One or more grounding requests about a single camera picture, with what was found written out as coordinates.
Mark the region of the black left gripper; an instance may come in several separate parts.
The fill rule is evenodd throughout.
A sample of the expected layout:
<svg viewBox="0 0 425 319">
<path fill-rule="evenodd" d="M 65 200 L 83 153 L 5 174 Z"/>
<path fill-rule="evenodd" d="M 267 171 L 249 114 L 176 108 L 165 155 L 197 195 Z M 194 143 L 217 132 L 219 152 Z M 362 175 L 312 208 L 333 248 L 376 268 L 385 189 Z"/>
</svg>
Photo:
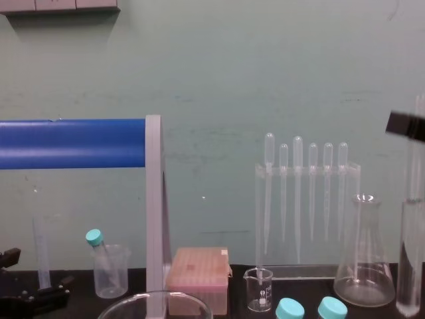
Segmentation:
<svg viewBox="0 0 425 319">
<path fill-rule="evenodd" d="M 19 263 L 21 249 L 12 248 L 0 256 L 1 271 Z M 36 291 L 35 294 L 1 297 L 1 318 L 33 318 L 41 314 L 66 308 L 73 276 L 61 279 L 56 285 Z"/>
</svg>

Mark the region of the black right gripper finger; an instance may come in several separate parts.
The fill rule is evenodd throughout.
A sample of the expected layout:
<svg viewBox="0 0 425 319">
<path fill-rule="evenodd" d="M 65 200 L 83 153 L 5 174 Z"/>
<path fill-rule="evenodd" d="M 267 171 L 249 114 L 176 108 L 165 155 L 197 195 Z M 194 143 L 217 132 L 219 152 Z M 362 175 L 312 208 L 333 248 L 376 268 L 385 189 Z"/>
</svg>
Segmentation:
<svg viewBox="0 0 425 319">
<path fill-rule="evenodd" d="M 425 142 L 425 119 L 415 114 L 392 111 L 385 132 Z"/>
</svg>

